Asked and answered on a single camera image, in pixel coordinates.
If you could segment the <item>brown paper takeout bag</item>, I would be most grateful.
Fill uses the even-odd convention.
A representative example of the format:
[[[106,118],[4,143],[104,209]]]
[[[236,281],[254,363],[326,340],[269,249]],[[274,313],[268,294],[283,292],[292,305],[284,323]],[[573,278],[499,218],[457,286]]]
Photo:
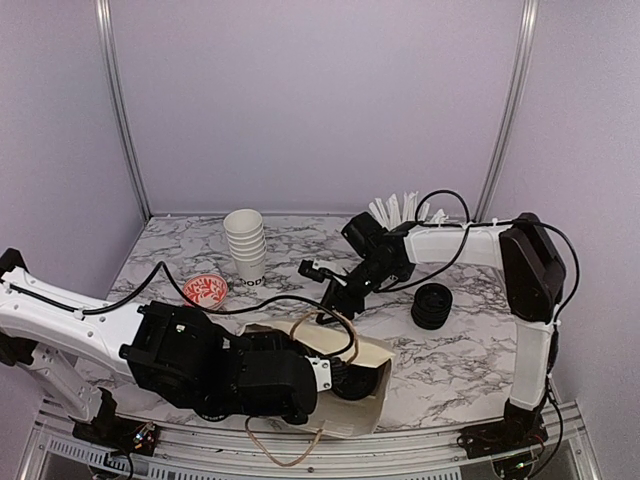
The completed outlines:
[[[281,333],[304,347],[317,385],[316,408],[298,428],[313,439],[297,458],[276,458],[255,436],[246,420],[244,430],[254,445],[275,465],[294,467],[303,462],[325,437],[351,439],[373,433],[381,419],[395,353],[385,341],[362,336],[350,321],[338,331],[311,322],[311,313],[298,318],[275,317],[242,327],[242,334]]]

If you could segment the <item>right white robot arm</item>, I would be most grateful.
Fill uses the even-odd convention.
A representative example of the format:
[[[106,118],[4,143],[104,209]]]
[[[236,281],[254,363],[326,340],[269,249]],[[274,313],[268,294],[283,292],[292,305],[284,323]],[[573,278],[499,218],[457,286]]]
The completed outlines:
[[[352,269],[359,260],[340,237],[346,217],[319,218],[306,254]],[[453,306],[435,331],[413,324],[409,309],[417,288],[372,294],[367,310],[354,323],[359,333],[390,342],[396,357],[378,430],[418,429],[479,421],[499,416],[510,392],[516,357],[516,325],[509,318],[500,272],[456,262],[433,281],[452,290]],[[580,326],[578,310],[565,309],[561,345],[553,370],[559,402],[574,402],[579,388],[570,385],[569,327]]]

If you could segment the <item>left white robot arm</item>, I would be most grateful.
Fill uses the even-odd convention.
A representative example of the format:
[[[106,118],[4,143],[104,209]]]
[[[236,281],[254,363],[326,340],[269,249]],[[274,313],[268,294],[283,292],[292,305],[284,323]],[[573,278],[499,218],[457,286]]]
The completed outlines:
[[[332,386],[326,359],[278,330],[234,335],[204,312],[152,301],[114,303],[43,283],[20,252],[1,256],[1,361],[27,371],[106,445],[125,438],[111,394],[90,385],[67,355],[135,382],[209,421],[230,415],[307,422]]]

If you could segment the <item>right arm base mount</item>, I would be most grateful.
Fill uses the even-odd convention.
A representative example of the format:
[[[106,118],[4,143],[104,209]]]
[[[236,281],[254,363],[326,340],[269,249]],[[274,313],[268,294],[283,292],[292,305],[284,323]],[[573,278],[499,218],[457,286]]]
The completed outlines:
[[[543,446],[549,436],[543,425],[542,409],[547,396],[527,410],[507,400],[500,420],[465,427],[460,430],[457,445],[469,459],[507,453],[530,446]]]

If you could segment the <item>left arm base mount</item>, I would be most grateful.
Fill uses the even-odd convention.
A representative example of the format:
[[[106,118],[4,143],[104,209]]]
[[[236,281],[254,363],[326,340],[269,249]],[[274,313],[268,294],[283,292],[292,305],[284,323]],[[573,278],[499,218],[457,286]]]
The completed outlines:
[[[125,454],[154,454],[159,428],[152,421],[138,421],[116,414],[117,402],[112,394],[99,387],[101,405],[89,422],[74,421],[72,435],[80,440],[104,447],[119,449]]]

